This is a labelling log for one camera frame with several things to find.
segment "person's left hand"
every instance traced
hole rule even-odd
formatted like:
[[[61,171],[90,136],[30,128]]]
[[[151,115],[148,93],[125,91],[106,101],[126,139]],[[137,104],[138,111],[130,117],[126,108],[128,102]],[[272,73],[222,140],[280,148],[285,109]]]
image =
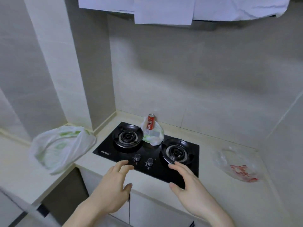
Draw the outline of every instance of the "person's left hand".
[[[127,184],[123,189],[123,183],[126,174],[134,169],[134,166],[126,165],[127,163],[127,160],[119,161],[109,168],[99,185],[85,201],[89,207],[95,209],[99,216],[117,212],[128,200],[132,184]]]

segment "stove knob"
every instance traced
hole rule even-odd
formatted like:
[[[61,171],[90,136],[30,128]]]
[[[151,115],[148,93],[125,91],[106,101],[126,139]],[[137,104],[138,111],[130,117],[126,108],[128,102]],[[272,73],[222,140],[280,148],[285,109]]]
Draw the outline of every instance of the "stove knob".
[[[152,166],[153,163],[154,163],[154,160],[151,159],[151,158],[149,158],[149,159],[147,160],[147,162],[146,162],[146,164],[147,164],[148,166]]]
[[[136,162],[140,161],[140,158],[141,158],[141,155],[140,155],[140,154],[136,154],[136,155],[134,156],[134,160],[135,160]]]

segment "burner ring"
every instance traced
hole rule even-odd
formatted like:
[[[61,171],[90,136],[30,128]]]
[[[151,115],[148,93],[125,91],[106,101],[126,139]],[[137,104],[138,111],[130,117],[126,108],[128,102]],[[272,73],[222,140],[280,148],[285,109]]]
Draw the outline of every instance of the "burner ring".
[[[173,144],[170,145],[166,148],[166,156],[169,158],[171,161],[177,161],[177,162],[185,162],[188,158],[188,153],[185,150],[185,148],[181,145]]]
[[[119,142],[122,144],[131,145],[138,140],[138,135],[136,132],[131,130],[123,131],[118,136]]]

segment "transparent bag with red print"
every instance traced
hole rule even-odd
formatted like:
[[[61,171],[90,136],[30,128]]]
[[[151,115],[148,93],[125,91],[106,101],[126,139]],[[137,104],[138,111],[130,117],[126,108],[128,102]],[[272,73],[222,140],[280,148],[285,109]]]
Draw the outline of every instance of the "transparent bag with red print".
[[[262,178],[261,163],[257,152],[229,147],[213,155],[215,165],[229,176],[253,183]]]

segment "floor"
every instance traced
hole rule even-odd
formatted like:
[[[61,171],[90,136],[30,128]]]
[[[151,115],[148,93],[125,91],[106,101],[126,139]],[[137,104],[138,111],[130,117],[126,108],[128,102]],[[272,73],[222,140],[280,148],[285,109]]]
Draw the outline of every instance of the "floor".
[[[45,227],[45,225],[43,225],[36,218],[28,214],[16,225],[16,227]],[[107,215],[102,221],[97,223],[95,227],[130,227],[130,226],[123,222],[120,222],[118,219],[112,216]]]

